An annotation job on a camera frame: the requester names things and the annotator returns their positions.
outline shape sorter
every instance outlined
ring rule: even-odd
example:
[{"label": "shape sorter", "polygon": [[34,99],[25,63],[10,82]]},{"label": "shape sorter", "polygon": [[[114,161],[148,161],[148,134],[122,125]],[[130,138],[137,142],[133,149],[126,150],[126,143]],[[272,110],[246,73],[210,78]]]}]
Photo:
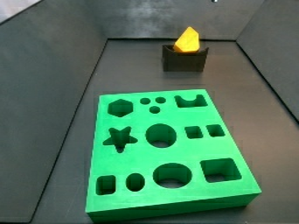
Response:
[{"label": "shape sorter", "polygon": [[238,207],[258,194],[205,90],[100,96],[85,209],[94,222]]}]

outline rectangular hole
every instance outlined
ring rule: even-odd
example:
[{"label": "rectangular hole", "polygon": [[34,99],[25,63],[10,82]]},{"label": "rectangular hole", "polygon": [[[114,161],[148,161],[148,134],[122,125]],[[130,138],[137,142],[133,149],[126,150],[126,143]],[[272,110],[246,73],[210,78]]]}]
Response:
[{"label": "rectangular hole", "polygon": [[184,130],[189,139],[202,138],[201,129],[198,126],[185,127]]},{"label": "rectangular hole", "polygon": [[230,158],[200,161],[200,168],[206,182],[221,182],[241,178],[238,168]]},{"label": "rectangular hole", "polygon": [[112,194],[116,191],[116,177],[113,175],[97,178],[97,195]]},{"label": "rectangular hole", "polygon": [[210,137],[224,137],[224,131],[217,124],[206,125],[206,130]]}]

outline black box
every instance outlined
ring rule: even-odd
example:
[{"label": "black box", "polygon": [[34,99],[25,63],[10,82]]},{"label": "black box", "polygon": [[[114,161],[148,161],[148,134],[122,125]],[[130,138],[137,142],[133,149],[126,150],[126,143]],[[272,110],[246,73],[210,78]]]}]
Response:
[{"label": "black box", "polygon": [[209,48],[197,52],[176,52],[172,45],[162,45],[162,70],[165,72],[201,72]]}]

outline yellow crystal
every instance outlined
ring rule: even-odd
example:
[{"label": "yellow crystal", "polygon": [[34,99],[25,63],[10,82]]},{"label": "yellow crystal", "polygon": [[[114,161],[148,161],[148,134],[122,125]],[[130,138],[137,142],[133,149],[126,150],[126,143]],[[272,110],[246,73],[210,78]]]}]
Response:
[{"label": "yellow crystal", "polygon": [[177,53],[196,53],[200,49],[200,34],[188,27],[178,39],[176,40],[172,49]]}]

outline circular hole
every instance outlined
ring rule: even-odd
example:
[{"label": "circular hole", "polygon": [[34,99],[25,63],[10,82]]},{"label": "circular hole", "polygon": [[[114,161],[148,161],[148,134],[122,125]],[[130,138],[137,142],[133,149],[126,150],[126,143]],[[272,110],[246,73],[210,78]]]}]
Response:
[{"label": "circular hole", "polygon": [[190,180],[190,169],[182,164],[162,164],[153,170],[153,182],[164,188],[180,188]]},{"label": "circular hole", "polygon": [[140,100],[140,103],[142,103],[144,105],[148,104],[150,102],[150,100],[148,98],[142,98]]},{"label": "circular hole", "polygon": [[176,133],[170,126],[156,124],[145,131],[145,140],[156,148],[166,148],[176,141]]},{"label": "circular hole", "polygon": [[154,101],[156,101],[157,103],[165,103],[165,99],[164,99],[162,97],[156,97],[156,98],[154,98]]},{"label": "circular hole", "polygon": [[153,114],[157,114],[160,112],[160,108],[153,106],[149,108],[149,112],[153,113]]},{"label": "circular hole", "polygon": [[138,192],[145,186],[145,178],[138,173],[132,173],[125,179],[125,187],[132,192]]}]

